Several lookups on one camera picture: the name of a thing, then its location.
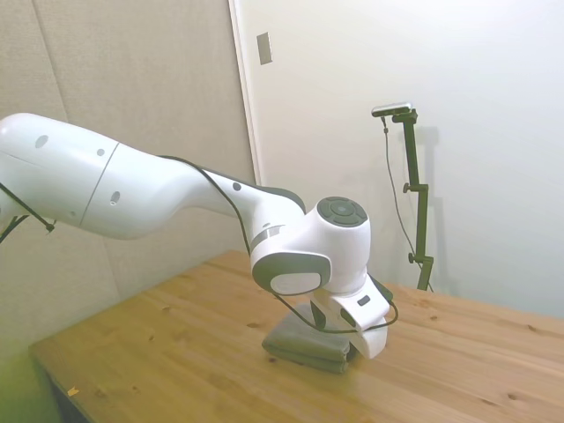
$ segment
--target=black cable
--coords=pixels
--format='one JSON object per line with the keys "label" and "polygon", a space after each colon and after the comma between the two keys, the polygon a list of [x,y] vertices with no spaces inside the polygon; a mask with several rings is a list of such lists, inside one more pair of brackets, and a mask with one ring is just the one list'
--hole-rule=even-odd
{"label": "black cable", "polygon": [[213,185],[213,187],[221,194],[221,196],[223,196],[227,200],[227,202],[231,205],[231,207],[233,207],[233,210],[235,211],[235,214],[237,215],[237,219],[239,219],[239,223],[241,224],[241,231],[243,232],[243,240],[245,241],[245,248],[247,249],[247,253],[250,254],[249,239],[247,238],[247,232],[245,231],[245,225],[243,223],[243,218],[242,218],[241,214],[239,213],[239,209],[237,208],[237,206],[235,205],[233,200],[231,198],[229,198],[229,196],[226,194],[226,192],[213,180],[213,178],[211,176],[209,176],[207,174],[207,172],[205,172],[205,170],[203,170],[199,165],[192,163],[191,161],[188,161],[186,159],[181,159],[180,157],[175,157],[175,156],[159,156],[159,157],[161,157],[163,159],[180,161],[181,163],[192,166],[200,174],[202,174],[202,176],[205,179],[207,179],[208,182],[211,185]]}
{"label": "black cable", "polygon": [[[239,223],[241,224],[241,230],[243,232],[243,240],[245,241],[245,247],[247,248],[247,252],[250,254],[250,246],[249,246],[249,240],[247,238],[247,233],[245,232],[245,225],[243,224],[243,219],[241,217],[241,214],[239,213],[239,209],[237,208],[237,205],[233,202],[233,200],[226,194],[226,192],[213,180],[213,178],[211,176],[209,176],[205,170],[203,170],[199,165],[192,163],[191,161],[188,161],[186,159],[182,159],[180,157],[175,157],[175,156],[165,156],[165,155],[160,155],[159,157],[163,158],[163,159],[169,159],[169,160],[176,160],[176,161],[180,161],[181,163],[184,163],[186,165],[192,166],[193,168],[195,168],[200,174],[202,174],[202,176],[211,184],[213,185],[213,187],[221,194],[222,197],[224,197],[227,202],[233,207],[233,210],[235,211],[235,214],[237,215],[237,218],[239,219]],[[324,332],[324,333],[332,333],[332,334],[341,334],[341,333],[356,333],[359,332],[358,330],[352,329],[352,330],[329,330],[329,329],[321,329],[316,327],[314,324],[312,324],[310,321],[308,321],[308,319],[306,319],[303,315],[300,314],[300,312],[298,312],[298,310],[296,310],[294,307],[292,307],[290,304],[288,304],[282,297],[280,297],[277,293],[274,293],[274,296],[280,301],[282,302],[282,304],[284,304],[287,308],[290,309],[290,311],[292,311],[292,313],[294,313],[295,315],[297,315],[300,320],[302,320],[307,326],[309,326],[310,328],[313,328],[315,330],[319,330],[320,332]],[[390,305],[392,306],[392,308],[394,309],[394,311],[396,312],[396,315],[394,316],[394,318],[392,320],[390,320],[389,322],[383,323],[383,324],[377,324],[376,326],[371,326],[369,327],[367,330],[374,330],[374,329],[380,329],[380,328],[385,328],[386,326],[390,326],[391,324],[395,323],[397,321],[398,318],[398,311],[397,311],[397,307],[396,304],[394,304],[393,301],[390,301]]]}
{"label": "black cable", "polygon": [[280,302],[282,302],[282,304],[284,304],[286,307],[288,307],[292,313],[294,313],[295,315],[297,315],[300,320],[302,320],[307,326],[309,326],[310,328],[313,328],[315,330],[318,330],[320,332],[323,333],[331,333],[331,334],[341,334],[341,333],[362,333],[363,331],[367,331],[367,330],[374,330],[374,329],[380,329],[380,328],[385,328],[386,326],[390,326],[391,324],[394,324],[398,317],[399,317],[399,312],[397,311],[397,307],[396,304],[394,304],[394,301],[390,301],[390,305],[391,307],[394,309],[395,315],[394,318],[391,319],[389,322],[386,323],[382,323],[382,324],[377,324],[376,326],[370,326],[368,329],[366,330],[355,330],[355,329],[350,329],[350,330],[332,330],[332,329],[321,329],[318,328],[317,326],[315,326],[314,324],[312,324],[310,321],[308,321],[308,319],[306,319],[303,315],[301,315],[298,310],[296,310],[294,307],[292,307],[290,304],[288,304],[286,302],[286,300],[284,300],[282,297],[280,297],[277,293],[274,294],[274,296],[277,298],[277,300],[279,300]]}
{"label": "black cable", "polygon": [[[388,167],[388,175],[390,176],[391,192],[394,194],[394,205],[396,206],[396,215],[397,215],[397,219],[399,220],[399,225],[402,227],[402,232],[405,235],[405,239],[409,244],[409,248],[412,250],[413,256],[415,256],[415,249],[413,248],[412,240],[410,239],[409,235],[407,234],[407,231],[405,230],[404,220],[402,219],[402,215],[399,212],[399,205],[397,204],[396,184],[394,183],[394,177],[391,175],[390,146],[388,141],[389,130],[388,130],[388,126],[386,125],[386,118],[382,116],[381,119],[382,119],[382,123],[384,124],[384,136],[386,137],[386,165]],[[421,270],[422,268],[421,264],[417,262],[415,263],[419,266],[419,269]],[[434,289],[431,286],[431,282],[428,283],[428,286],[431,292],[434,293]]]}
{"label": "black cable", "polygon": [[10,224],[4,229],[2,234],[0,234],[0,244],[2,243],[3,240],[6,239],[6,237],[10,234],[11,231],[13,231],[16,227],[18,227],[18,225],[24,220],[26,220],[27,218],[29,218],[28,215],[22,216],[19,219],[18,218],[12,219]]}
{"label": "black cable", "polygon": [[55,229],[55,224],[49,223],[47,222],[44,218],[42,218],[39,214],[37,214],[35,212],[34,209],[32,209],[29,205],[27,205],[26,203],[24,203],[23,200],[20,200],[18,196],[16,196],[13,192],[11,192],[3,183],[0,182],[0,189],[5,192],[9,197],[11,197],[12,200],[14,200],[16,203],[18,203],[19,205],[21,205],[24,209],[26,209],[29,214],[31,214],[32,216],[34,216],[36,219],[38,219],[47,229],[48,232],[52,232],[53,229]]}

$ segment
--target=wooden tabletop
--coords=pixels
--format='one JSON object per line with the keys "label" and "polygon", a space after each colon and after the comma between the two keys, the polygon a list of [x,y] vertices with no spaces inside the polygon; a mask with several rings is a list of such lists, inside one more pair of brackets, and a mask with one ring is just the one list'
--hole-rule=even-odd
{"label": "wooden tabletop", "polygon": [[389,288],[399,321],[386,348],[344,375],[263,350],[287,311],[237,252],[32,351],[92,422],[564,421],[563,321]]}

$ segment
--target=black metal stand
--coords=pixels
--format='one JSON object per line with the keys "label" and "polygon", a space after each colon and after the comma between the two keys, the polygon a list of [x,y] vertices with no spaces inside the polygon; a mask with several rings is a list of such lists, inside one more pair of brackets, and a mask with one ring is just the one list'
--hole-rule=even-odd
{"label": "black metal stand", "polygon": [[415,240],[415,256],[409,253],[410,263],[421,264],[421,273],[417,289],[426,291],[431,278],[434,259],[426,256],[427,245],[427,207],[429,198],[429,186],[426,183],[419,183],[419,169],[417,166],[417,147],[415,146],[415,131],[413,126],[417,123],[417,111],[413,108],[407,113],[393,115],[391,118],[394,123],[404,125],[405,153],[407,155],[407,171],[409,182],[404,185],[404,193],[407,191],[418,193],[417,202],[417,238]]}

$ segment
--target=gray towel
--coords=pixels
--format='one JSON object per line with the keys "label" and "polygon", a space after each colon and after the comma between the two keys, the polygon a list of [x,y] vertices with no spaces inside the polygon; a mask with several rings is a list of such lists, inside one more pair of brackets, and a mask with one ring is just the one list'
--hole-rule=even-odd
{"label": "gray towel", "polygon": [[[310,322],[313,315],[309,304],[295,309]],[[323,333],[307,326],[289,312],[263,341],[263,348],[283,360],[305,364],[332,373],[345,372],[356,349],[345,335]]]}

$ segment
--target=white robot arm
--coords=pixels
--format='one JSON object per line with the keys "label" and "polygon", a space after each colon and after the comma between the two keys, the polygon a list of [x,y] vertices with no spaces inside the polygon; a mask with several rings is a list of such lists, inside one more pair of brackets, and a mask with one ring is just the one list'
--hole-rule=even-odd
{"label": "white robot arm", "polygon": [[278,296],[306,294],[316,326],[326,319],[351,332],[368,358],[385,345],[390,305],[367,274],[370,223],[347,198],[324,198],[306,213],[290,191],[29,114],[0,121],[0,182],[9,191],[0,190],[0,227],[27,214],[18,199],[43,218],[123,240],[156,230],[185,207],[239,214],[258,285]]}

